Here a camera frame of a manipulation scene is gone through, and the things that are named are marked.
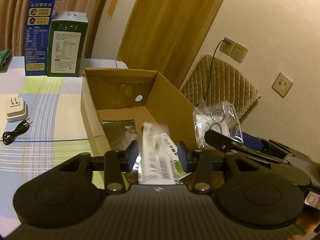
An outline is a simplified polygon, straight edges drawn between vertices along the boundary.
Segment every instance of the quilted cushion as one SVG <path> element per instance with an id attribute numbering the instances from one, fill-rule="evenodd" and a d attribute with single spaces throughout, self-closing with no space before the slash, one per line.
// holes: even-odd
<path id="1" fill-rule="evenodd" d="M 203 56 L 180 90 L 195 106 L 201 101 L 207 90 L 211 60 L 212 56 Z M 215 105 L 227 100 L 234 104 L 239 119 L 243 121 L 257 99 L 261 97 L 259 92 L 238 70 L 217 58 L 213 60 L 211 75 L 209 91 L 204 99 L 206 104 Z"/>

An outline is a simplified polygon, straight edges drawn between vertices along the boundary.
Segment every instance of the brown curtain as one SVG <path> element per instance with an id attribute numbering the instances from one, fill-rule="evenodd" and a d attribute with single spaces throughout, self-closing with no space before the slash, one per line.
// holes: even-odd
<path id="1" fill-rule="evenodd" d="M 158 70 L 177 88 L 192 64 L 222 0 L 137 0 L 118 59 Z"/>
<path id="2" fill-rule="evenodd" d="M 12 49 L 23 56 L 23 32 L 29 0 L 0 0 L 0 50 Z M 91 57 L 94 39 L 106 0 L 62 0 L 61 10 L 86 12 L 89 26 L 85 57 Z"/>

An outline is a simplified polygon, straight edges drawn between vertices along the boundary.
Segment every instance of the cardboard box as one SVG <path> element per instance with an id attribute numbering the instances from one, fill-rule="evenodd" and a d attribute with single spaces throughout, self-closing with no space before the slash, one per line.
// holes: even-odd
<path id="1" fill-rule="evenodd" d="M 52 20 L 48 44 L 48 76 L 79 76 L 87 28 L 87 14 L 82 12 L 61 12 Z"/>
<path id="2" fill-rule="evenodd" d="M 193 125 L 194 106 L 159 72 L 136 69 L 85 68 L 81 113 L 95 156 L 111 150 L 103 120 L 134 119 L 142 138 L 144 122 L 167 124 L 177 144 L 183 140 L 197 148 Z"/>
<path id="3" fill-rule="evenodd" d="M 47 74 L 47 46 L 50 22 L 59 11 L 61 1 L 29 0 L 24 30 L 26 76 Z"/>

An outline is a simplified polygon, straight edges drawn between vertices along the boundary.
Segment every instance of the metal screw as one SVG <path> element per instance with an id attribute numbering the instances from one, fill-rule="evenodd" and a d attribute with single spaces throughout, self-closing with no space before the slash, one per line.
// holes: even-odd
<path id="1" fill-rule="evenodd" d="M 121 190 L 123 186 L 120 183 L 112 182 L 107 185 L 107 189 L 110 191 L 118 191 Z"/>
<path id="2" fill-rule="evenodd" d="M 199 191 L 209 190 L 210 189 L 210 185 L 208 183 L 205 183 L 205 182 L 199 182 L 199 183 L 195 184 L 195 189 L 199 190 Z"/>

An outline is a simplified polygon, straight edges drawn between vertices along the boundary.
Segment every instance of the circular pad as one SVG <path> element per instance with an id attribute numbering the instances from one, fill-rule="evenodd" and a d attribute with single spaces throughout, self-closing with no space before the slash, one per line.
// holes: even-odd
<path id="1" fill-rule="evenodd" d="M 255 228 L 274 228 L 293 222 L 300 214 L 302 191 L 272 173 L 241 172 L 217 193 L 223 211 L 233 219 Z"/>
<path id="2" fill-rule="evenodd" d="M 101 204 L 101 196 L 95 185 L 76 172 L 57 172 L 22 185 L 13 197 L 13 206 L 23 223 L 61 228 L 92 215 Z"/>

